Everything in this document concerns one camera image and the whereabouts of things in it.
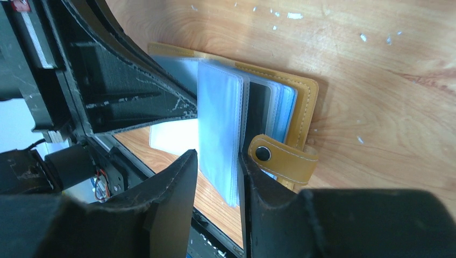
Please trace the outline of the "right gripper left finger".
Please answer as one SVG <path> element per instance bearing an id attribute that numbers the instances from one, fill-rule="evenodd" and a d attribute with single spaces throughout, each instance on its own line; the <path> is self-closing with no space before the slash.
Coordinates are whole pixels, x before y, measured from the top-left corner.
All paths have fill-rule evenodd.
<path id="1" fill-rule="evenodd" d="M 185 257 L 196 180 L 190 149 L 105 203 L 1 195 L 1 257 Z"/>

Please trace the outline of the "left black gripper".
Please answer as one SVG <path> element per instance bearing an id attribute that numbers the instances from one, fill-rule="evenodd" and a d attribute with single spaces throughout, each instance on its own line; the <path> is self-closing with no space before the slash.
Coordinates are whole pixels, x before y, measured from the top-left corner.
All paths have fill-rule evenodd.
<path id="1" fill-rule="evenodd" d="M 15 98 L 52 142 L 197 116 L 105 1 L 1 1 L 1 100 Z"/>

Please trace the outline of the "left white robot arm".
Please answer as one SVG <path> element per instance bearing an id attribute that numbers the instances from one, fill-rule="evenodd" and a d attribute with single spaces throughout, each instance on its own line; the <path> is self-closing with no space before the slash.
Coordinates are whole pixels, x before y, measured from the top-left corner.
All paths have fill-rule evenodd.
<path id="1" fill-rule="evenodd" d="M 196 92 L 149 57 L 106 1 L 1 1 L 1 101 L 21 98 L 45 142 L 1 155 L 1 193 L 54 193 L 95 175 L 116 194 L 146 180 L 103 137 L 195 118 Z"/>

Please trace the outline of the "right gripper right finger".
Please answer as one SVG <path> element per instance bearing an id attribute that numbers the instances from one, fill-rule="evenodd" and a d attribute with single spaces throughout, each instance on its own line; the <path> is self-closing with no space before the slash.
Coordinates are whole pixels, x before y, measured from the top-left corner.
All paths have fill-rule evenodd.
<path id="1" fill-rule="evenodd" d="M 239 155 L 245 257 L 455 257 L 455 221 L 416 189 L 294 193 Z"/>

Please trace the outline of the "yellow leather card holder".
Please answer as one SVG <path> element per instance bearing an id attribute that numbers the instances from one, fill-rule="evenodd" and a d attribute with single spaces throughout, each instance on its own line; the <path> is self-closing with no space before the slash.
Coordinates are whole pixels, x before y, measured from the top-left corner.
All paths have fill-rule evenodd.
<path id="1" fill-rule="evenodd" d="M 315 80 L 168 44 L 151 43 L 148 52 L 197 95 L 197 118 L 181 139 L 197 148 L 204 177 L 227 205 L 239 205 L 239 153 L 288 189 L 309 183 L 318 162 L 307 145 Z"/>

